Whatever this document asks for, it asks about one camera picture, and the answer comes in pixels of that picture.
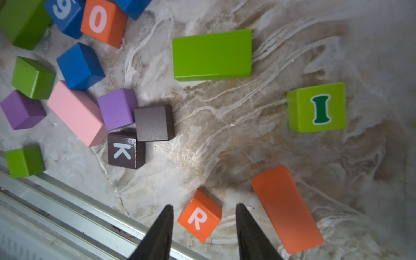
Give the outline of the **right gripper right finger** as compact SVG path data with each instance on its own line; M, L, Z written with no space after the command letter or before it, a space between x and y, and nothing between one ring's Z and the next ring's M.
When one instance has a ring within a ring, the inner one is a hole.
M236 206L236 229L241 260L283 260L246 206Z

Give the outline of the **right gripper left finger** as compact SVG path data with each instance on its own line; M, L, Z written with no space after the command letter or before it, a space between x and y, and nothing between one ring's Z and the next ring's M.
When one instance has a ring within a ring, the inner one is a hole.
M168 260L173 234L173 206L166 205L128 260Z

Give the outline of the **orange R block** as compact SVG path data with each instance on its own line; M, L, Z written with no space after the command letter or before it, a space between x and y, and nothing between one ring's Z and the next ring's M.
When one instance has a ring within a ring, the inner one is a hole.
M177 222L204 243L222 219L222 208L196 190Z

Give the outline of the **long orange block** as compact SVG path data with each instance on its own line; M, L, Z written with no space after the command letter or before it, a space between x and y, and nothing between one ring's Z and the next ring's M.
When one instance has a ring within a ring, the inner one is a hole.
M325 240L284 165L253 177L251 185L288 254L323 245Z

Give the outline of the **dark K block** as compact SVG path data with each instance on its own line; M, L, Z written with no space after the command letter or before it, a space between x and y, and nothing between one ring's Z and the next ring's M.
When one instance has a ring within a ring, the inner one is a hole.
M108 163L112 166L139 169L146 162L146 143L132 132L108 134Z

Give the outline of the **plain dark block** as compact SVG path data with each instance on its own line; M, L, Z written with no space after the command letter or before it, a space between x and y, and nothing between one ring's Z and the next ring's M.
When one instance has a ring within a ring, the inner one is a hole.
M134 118L136 138L140 142L169 141L175 137L170 104L137 107Z

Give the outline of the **purple block by K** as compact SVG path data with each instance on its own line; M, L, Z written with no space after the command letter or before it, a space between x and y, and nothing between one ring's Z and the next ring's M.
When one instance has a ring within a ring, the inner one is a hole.
M138 107L135 92L121 88L97 99L108 131L135 123L134 109Z

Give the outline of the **green I block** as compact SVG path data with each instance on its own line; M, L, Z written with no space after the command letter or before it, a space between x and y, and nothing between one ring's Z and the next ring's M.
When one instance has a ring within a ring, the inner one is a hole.
M299 133L346 128L344 82L304 87L287 93L289 128Z

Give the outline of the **long pink block lower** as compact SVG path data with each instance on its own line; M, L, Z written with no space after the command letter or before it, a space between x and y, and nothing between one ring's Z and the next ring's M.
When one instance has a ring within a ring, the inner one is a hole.
M52 111L87 146L98 146L108 136L99 106L84 91L73 91L58 81L47 101Z

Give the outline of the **purple block lower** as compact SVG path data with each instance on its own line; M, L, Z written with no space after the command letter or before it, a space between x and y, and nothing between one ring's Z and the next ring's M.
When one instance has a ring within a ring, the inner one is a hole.
M39 100L31 99L18 90L1 102L1 108L13 130L30 129L47 116Z

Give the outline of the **long green block right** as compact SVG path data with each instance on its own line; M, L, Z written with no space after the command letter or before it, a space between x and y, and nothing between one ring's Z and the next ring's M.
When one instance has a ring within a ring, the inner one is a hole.
M176 38L172 52L178 81L247 78L252 68L252 30Z

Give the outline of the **long green block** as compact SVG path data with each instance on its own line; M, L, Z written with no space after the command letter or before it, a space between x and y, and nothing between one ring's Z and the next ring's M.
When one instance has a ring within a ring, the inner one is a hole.
M172 52L178 81L247 78L252 68L252 30L176 38Z
M1 30L15 47L34 50L52 22L43 0L9 0L1 10Z

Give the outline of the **blue block middle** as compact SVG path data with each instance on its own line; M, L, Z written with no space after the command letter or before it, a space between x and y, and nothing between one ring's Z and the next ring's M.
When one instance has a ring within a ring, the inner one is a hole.
M90 46L77 43L57 58L69 89L84 91L105 78L99 59Z

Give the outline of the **small green block middle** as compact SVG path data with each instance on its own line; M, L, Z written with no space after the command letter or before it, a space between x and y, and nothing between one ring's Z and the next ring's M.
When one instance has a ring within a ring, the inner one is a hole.
M11 85L34 100L49 99L56 74L37 60L18 56Z

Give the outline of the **orange 0 block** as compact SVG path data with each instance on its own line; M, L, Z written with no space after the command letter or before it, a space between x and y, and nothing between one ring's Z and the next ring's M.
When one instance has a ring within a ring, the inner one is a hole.
M114 3L87 0L81 32L119 49L128 16Z

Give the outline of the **blue block upper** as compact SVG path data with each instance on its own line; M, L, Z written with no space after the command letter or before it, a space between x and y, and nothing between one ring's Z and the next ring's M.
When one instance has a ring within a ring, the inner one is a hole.
M118 6L133 20L137 20L151 0L116 0Z

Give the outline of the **blue 9 block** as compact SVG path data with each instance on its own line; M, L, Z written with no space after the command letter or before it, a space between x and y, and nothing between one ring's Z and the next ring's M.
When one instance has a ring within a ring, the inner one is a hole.
M85 0L47 0L44 7L61 32L79 39L85 4Z

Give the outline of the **long green block left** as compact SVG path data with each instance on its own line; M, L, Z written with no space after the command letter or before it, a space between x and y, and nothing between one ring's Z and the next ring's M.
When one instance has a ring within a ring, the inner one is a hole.
M9 0L1 10L1 30L15 47L34 50L52 22L43 0Z

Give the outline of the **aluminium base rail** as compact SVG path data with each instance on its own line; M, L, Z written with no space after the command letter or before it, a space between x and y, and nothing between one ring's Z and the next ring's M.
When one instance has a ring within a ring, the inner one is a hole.
M41 173L14 179L1 154L1 202L102 260L126 259L148 228Z

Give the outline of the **green block near rail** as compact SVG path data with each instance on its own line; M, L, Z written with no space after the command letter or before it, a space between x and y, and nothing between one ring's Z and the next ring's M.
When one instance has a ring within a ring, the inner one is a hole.
M46 170L39 146L6 151L5 160L12 178L29 177Z

